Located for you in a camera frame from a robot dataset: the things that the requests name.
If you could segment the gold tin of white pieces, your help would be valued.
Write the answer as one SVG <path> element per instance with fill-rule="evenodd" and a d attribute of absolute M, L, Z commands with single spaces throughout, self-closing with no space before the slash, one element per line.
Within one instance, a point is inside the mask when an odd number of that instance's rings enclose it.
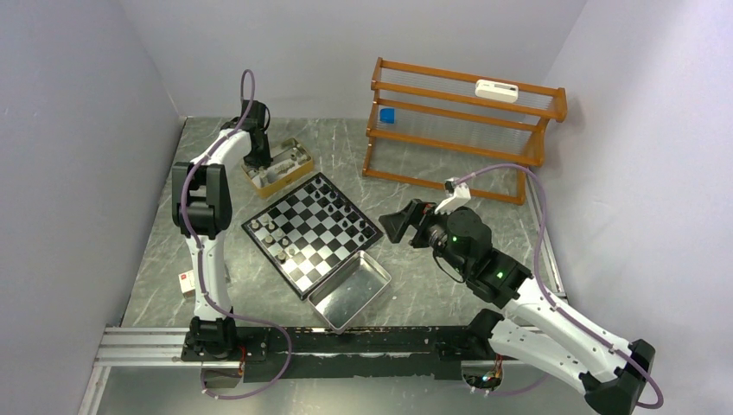
<path fill-rule="evenodd" d="M 255 193 L 262 199 L 270 198 L 315 169 L 313 157 L 295 137 L 271 147 L 271 157 L 272 163 L 266 168 L 246 163 L 242 166 Z"/>

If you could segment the white rectangular device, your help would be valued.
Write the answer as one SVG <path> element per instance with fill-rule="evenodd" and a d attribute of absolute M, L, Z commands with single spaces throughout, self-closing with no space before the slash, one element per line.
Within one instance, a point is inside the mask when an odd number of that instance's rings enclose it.
<path fill-rule="evenodd" d="M 477 80 L 475 82 L 475 96 L 513 104 L 519 98 L 519 88 L 513 84 L 494 80 Z"/>

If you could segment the silver metal tin lid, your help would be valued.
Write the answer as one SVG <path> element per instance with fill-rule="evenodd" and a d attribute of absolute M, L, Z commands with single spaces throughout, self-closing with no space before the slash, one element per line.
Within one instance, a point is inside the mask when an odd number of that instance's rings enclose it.
<path fill-rule="evenodd" d="M 307 297 L 316 314 L 338 335 L 391 283 L 390 273 L 363 250 L 351 254 Z"/>

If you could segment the black white chessboard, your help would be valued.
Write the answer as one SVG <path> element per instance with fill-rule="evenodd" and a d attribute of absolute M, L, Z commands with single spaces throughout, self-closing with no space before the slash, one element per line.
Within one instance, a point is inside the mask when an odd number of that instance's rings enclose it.
<path fill-rule="evenodd" d="M 271 218 L 267 225 L 260 221 L 264 214 Z M 259 221 L 259 229 L 251 228 L 252 220 Z M 366 250 L 384 235 L 323 173 L 310 177 L 240 227 L 301 300 L 351 254 Z M 273 237 L 278 229 L 284 233 L 281 239 Z M 274 239 L 271 245 L 264 242 L 268 234 Z M 290 246 L 296 247 L 295 256 L 288 254 Z M 277 259 L 281 251 L 287 254 L 284 262 Z"/>

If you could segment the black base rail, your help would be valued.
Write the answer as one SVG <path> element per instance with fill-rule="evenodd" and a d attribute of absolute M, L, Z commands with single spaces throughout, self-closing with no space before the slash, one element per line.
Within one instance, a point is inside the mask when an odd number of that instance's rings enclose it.
<path fill-rule="evenodd" d="M 230 348 L 206 352 L 188 335 L 181 361 L 220 369 L 243 368 L 245 383 L 275 376 L 289 379 L 348 379 L 429 376 L 462 380 L 466 362 L 492 365 L 495 352 L 465 326 L 402 326 L 330 329 L 289 327 L 283 335 L 265 327 L 239 327 Z"/>

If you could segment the orange wooden rack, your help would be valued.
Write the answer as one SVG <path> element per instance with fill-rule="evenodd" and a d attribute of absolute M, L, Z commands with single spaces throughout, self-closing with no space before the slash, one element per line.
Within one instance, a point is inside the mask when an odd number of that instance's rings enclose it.
<path fill-rule="evenodd" d="M 503 103 L 475 96 L 477 80 L 516 85 L 519 98 Z M 483 75 L 426 67 L 379 57 L 370 87 L 371 112 L 366 125 L 368 139 L 361 169 L 364 176 L 442 188 L 440 181 L 375 169 L 373 152 L 381 140 L 413 144 L 462 155 L 481 156 L 525 168 L 545 161 L 545 133 L 550 123 L 562 123 L 568 115 L 564 88 L 538 86 Z M 378 120 L 379 109 L 396 111 L 394 124 Z"/>

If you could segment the blue cube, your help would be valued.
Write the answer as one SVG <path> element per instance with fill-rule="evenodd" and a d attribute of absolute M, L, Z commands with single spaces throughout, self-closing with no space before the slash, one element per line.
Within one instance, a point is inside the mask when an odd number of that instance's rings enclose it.
<path fill-rule="evenodd" d="M 392 107 L 382 107 L 379 109 L 378 120 L 380 123 L 393 125 L 396 120 L 396 111 Z"/>

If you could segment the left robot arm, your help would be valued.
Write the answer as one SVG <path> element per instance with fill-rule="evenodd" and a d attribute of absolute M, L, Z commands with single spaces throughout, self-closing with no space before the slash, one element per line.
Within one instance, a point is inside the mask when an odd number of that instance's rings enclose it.
<path fill-rule="evenodd" d="M 180 228 L 193 263 L 194 316 L 184 342 L 190 353 L 225 360 L 239 350 L 239 335 L 226 287 L 224 247 L 233 218 L 228 176 L 251 154 L 270 154 L 266 143 L 267 106 L 242 102 L 234 124 L 189 162 L 172 168 L 172 218 Z"/>

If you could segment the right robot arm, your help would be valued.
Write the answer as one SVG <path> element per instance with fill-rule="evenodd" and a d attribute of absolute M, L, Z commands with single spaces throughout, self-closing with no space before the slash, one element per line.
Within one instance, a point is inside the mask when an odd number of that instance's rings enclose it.
<path fill-rule="evenodd" d="M 379 222 L 392 243 L 414 227 L 412 247 L 430 248 L 474 295 L 495 307 L 468 326 L 473 356 L 495 353 L 532 365 L 577 390 L 599 414 L 630 414 L 641 406 L 654 347 L 603 329 L 548 291 L 527 267 L 493 246 L 490 227 L 472 209 L 445 214 L 413 199 Z"/>

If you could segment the small white card box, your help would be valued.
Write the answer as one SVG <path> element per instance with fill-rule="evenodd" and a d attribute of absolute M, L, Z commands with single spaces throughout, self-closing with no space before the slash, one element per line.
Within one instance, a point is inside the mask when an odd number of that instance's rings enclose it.
<path fill-rule="evenodd" d="M 198 283 L 198 278 L 194 273 L 195 269 L 190 269 L 178 275 L 181 293 L 184 298 L 192 298 L 195 295 L 195 285 Z M 232 286 L 232 279 L 228 264 L 224 264 L 224 278 L 225 285 L 229 289 Z"/>

